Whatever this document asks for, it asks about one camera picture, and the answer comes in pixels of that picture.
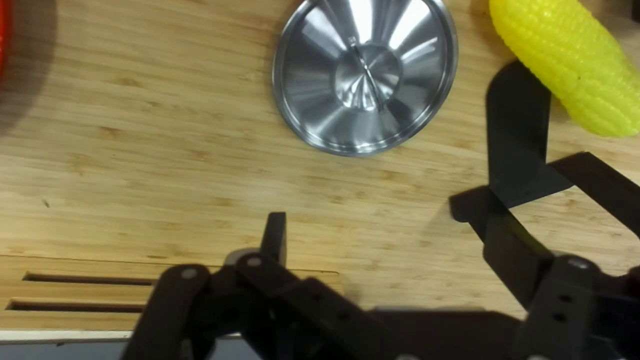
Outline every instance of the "wood grain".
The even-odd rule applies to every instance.
[[[448,195],[487,182],[485,91],[512,57],[487,0],[448,1],[461,66],[444,108],[370,158],[316,151],[277,111],[271,60],[296,6],[16,1],[0,91],[0,254],[220,263],[258,244],[271,210],[287,210],[290,263],[341,272],[362,305],[522,313],[448,214]],[[628,12],[588,6],[640,61]],[[591,150],[640,182],[638,145],[586,134],[554,108],[551,158]],[[518,215],[611,272],[640,257],[640,242],[577,189]]]

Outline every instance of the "yellow corn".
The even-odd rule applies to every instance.
[[[615,36],[578,0],[490,0],[496,32],[600,135],[640,131],[640,77]]]

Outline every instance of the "metal bowl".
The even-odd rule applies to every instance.
[[[441,0],[307,0],[285,26],[272,84],[310,145],[362,156],[427,126],[456,69]]]

